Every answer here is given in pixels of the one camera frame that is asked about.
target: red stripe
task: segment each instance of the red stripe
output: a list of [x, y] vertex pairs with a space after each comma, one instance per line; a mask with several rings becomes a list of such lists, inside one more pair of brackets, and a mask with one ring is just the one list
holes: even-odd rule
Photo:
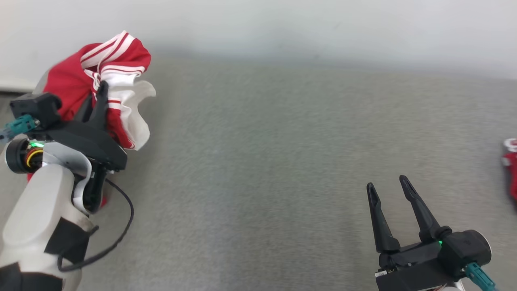
[[85, 62], [86, 60], [89, 60], [89, 59], [91, 59], [92, 57], [94, 57], [94, 56], [98, 55], [99, 53], [101, 53], [101, 52], [105, 51], [106, 49], [110, 48], [110, 47], [111, 47], [111, 46], [112, 46], [116, 41], [117, 41], [117, 40], [114, 40], [112, 43], [110, 43], [108, 46], [106, 46], [106, 47], [105, 47], [105, 48], [103, 48], [102, 50], [100, 50], [100, 51], [98, 51], [98, 52], [96, 52], [96, 53], [92, 54], [91, 56], [89, 56], [89, 57], [85, 58], [84, 60], [82, 60], [82, 61], [81, 61], [81, 64], [82, 64], [83, 62]]
[[139, 72], [139, 73], [143, 73], [141, 70], [134, 70], [134, 71], [126, 71], [126, 70], [121, 70], [121, 69], [106, 69], [106, 70], [101, 70], [101, 72], [106, 72], [106, 71], [121, 71], [121, 72]]
[[124, 43], [124, 40], [126, 40], [126, 37], [127, 37], [128, 35], [129, 35], [129, 34], [128, 34], [128, 33], [126, 33], [126, 34], [124, 35], [124, 37], [122, 38], [122, 40], [118, 43], [117, 48], [116, 48], [113, 52], [111, 52], [109, 56], [105, 57], [102, 61], [109, 59], [109, 58], [110, 58], [110, 57], [111, 57], [115, 52], [117, 52], [117, 51], [118, 51], [118, 49], [119, 49], [119, 48], [122, 46], [122, 44]]

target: white wall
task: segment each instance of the white wall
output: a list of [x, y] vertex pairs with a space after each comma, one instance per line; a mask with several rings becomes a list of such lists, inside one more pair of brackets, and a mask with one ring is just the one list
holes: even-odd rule
[[0, 86], [122, 30], [152, 53], [517, 78], [515, 0], [1, 0]]

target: yellow wire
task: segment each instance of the yellow wire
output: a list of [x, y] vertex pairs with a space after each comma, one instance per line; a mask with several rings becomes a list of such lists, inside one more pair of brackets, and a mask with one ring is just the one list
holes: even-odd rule
[[31, 158], [32, 158], [35, 154], [37, 154], [37, 153], [42, 153], [42, 152], [43, 152], [43, 150], [37, 150], [37, 151], [32, 152], [32, 153], [29, 155], [29, 157], [27, 158], [27, 163], [26, 163], [26, 164], [27, 164], [27, 167], [31, 168], [31, 164], [30, 164]]

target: black cable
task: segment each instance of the black cable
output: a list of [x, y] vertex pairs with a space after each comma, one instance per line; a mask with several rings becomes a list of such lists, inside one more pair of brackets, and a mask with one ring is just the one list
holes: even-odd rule
[[112, 181], [110, 181], [108, 179], [106, 179], [106, 182], [111, 187], [113, 187], [117, 191], [119, 191], [122, 194], [122, 196], [124, 196], [124, 198], [127, 200], [128, 204], [129, 204], [129, 207], [131, 208], [131, 216], [129, 217], [129, 221], [128, 221], [127, 225], [126, 225], [126, 228], [124, 229], [124, 231], [122, 232], [120, 237], [115, 241], [115, 243], [113, 243], [109, 248], [105, 249], [104, 251], [102, 251], [102, 252], [100, 252], [100, 253], [98, 253], [98, 254], [96, 254], [94, 256], [89, 257], [88, 259], [83, 260], [80, 263], [73, 264], [73, 265], [70, 265], [70, 266], [63, 266], [63, 255], [64, 255], [64, 253], [66, 253], [72, 247], [74, 247], [74, 246], [76, 246], [76, 245], [78, 245], [80, 243], [83, 243], [85, 240], [87, 240], [89, 237], [91, 237], [99, 229], [99, 226], [96, 225], [89, 232], [87, 232], [86, 235], [83, 238], [81, 238], [78, 241], [75, 241], [73, 244], [71, 244], [70, 247], [68, 247], [68, 248], [64, 249], [63, 251], [61, 251], [61, 253], [57, 257], [57, 268], [59, 269], [59, 271], [61, 271], [61, 272], [75, 271], [75, 270], [81, 269], [83, 267], [86, 267], [86, 266], [88, 266], [90, 264], [93, 264], [96, 261], [104, 258], [107, 254], [109, 254], [112, 250], [114, 250], [117, 247], [117, 245], [122, 241], [122, 239], [124, 238], [124, 236], [128, 232], [128, 229], [131, 226], [131, 223], [133, 222], [133, 217], [134, 217], [133, 203], [131, 202], [131, 199], [129, 199], [128, 195], [122, 189], [120, 189], [119, 186], [117, 186], [115, 183], [113, 183]]

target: teal cable connector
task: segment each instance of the teal cable connector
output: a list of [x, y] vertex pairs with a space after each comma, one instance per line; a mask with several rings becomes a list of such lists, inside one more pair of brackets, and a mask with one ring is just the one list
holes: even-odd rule
[[467, 277], [483, 291], [497, 291], [494, 281], [481, 269], [477, 263], [470, 263], [465, 268]]
[[29, 114], [18, 117], [15, 121], [9, 122], [0, 130], [0, 143], [8, 143], [15, 136], [30, 132], [38, 127], [39, 121]]

